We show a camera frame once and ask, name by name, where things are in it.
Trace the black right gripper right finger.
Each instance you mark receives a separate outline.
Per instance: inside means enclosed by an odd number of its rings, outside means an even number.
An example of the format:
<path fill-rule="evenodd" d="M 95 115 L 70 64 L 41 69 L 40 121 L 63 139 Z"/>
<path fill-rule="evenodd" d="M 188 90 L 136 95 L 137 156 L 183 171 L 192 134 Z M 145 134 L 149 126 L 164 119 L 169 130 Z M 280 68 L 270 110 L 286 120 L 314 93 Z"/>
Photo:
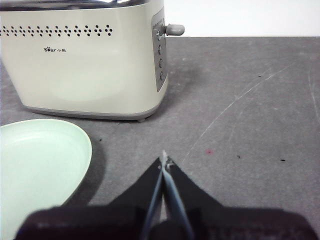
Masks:
<path fill-rule="evenodd" d="M 201 189 L 185 172 L 162 152 L 164 179 L 178 205 L 184 208 L 222 208 L 223 205 Z"/>

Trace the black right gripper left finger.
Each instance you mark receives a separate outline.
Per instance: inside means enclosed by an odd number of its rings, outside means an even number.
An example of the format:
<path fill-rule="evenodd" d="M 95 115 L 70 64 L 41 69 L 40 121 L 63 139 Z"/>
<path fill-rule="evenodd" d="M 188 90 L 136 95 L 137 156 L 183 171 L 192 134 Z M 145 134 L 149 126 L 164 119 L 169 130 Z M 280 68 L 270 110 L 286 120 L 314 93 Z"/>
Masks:
<path fill-rule="evenodd" d="M 133 206 L 138 208 L 148 208 L 158 179 L 161 175 L 161 161 L 158 157 L 145 171 L 144 173 L 123 193 L 118 195 L 108 204 L 98 203 L 90 204 L 89 207 L 118 207 L 118 206 Z"/>

